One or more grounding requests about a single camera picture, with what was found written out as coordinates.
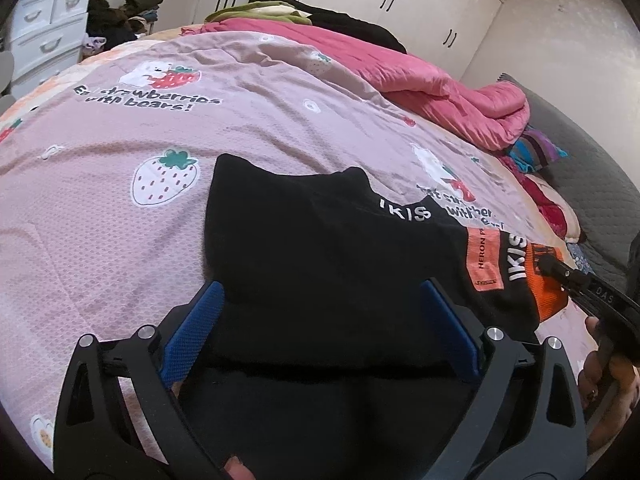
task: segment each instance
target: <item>metal screw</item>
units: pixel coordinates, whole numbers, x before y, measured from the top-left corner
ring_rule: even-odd
[[[547,341],[549,346],[554,350],[559,350],[562,348],[562,341],[560,341],[557,337],[550,337]]]
[[[504,339],[504,332],[495,326],[492,326],[487,330],[486,334],[489,336],[489,339],[494,341],[502,341]]]
[[[138,337],[140,339],[151,339],[156,333],[156,329],[151,325],[145,325],[138,330]]]
[[[78,344],[82,347],[82,348],[87,348],[88,346],[91,346],[91,343],[94,342],[94,336],[92,336],[91,334],[84,334],[79,340],[78,340]]]

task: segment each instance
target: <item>blue clamp pad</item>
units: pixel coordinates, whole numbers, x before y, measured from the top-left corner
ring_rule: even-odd
[[[433,330],[447,361],[457,377],[465,383],[478,383],[480,352],[473,338],[456,315],[450,299],[435,280],[427,280],[420,286],[422,309],[427,323]]]
[[[160,378],[166,388],[187,376],[224,303],[224,288],[218,282],[211,283],[164,346]]]

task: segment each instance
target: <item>gray headboard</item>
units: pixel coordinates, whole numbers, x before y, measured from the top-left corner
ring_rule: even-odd
[[[640,192],[613,158],[569,117],[510,75],[502,74],[500,80],[522,88],[531,107],[529,124],[569,154],[540,175],[578,215],[586,234],[581,247],[594,271],[624,291],[629,247],[640,232]]]

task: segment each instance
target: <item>folded blanket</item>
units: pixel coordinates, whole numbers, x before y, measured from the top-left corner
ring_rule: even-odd
[[[471,90],[415,56],[319,27],[236,18],[206,23],[184,35],[228,30],[274,34],[316,47],[358,74],[392,102],[489,151],[512,145],[529,121],[529,104],[516,85],[499,82]]]
[[[275,20],[277,22],[300,23],[311,25],[308,12],[296,10],[284,2],[253,2],[214,12],[206,17],[205,23],[221,22],[230,18],[254,18],[259,20]]]

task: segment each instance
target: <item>striped pillow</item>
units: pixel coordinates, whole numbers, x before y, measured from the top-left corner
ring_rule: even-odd
[[[535,173],[568,155],[552,143],[544,133],[527,125],[513,145],[509,156],[522,173]]]

